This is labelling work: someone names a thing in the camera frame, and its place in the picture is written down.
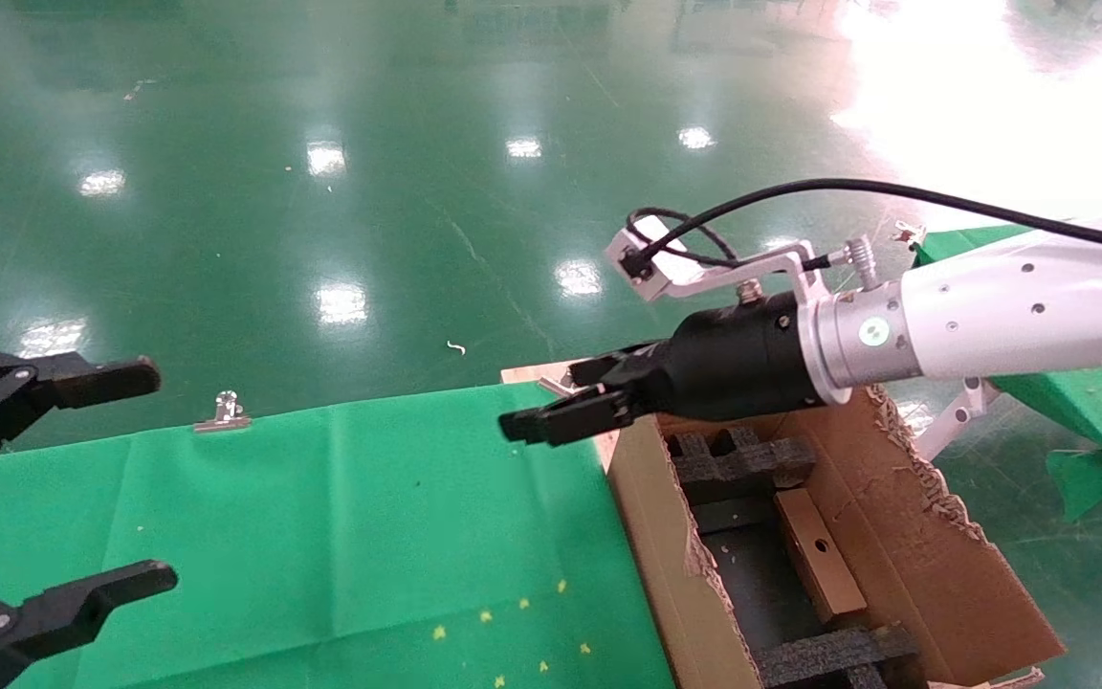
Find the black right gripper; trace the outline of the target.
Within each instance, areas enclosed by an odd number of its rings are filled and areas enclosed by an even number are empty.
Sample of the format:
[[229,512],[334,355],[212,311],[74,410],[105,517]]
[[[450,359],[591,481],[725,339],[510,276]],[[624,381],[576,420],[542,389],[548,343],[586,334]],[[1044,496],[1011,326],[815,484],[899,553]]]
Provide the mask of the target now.
[[568,367],[584,388],[498,416],[503,437],[563,446],[622,431],[647,415],[738,420],[818,407],[791,292],[696,311],[665,342],[638,342]]

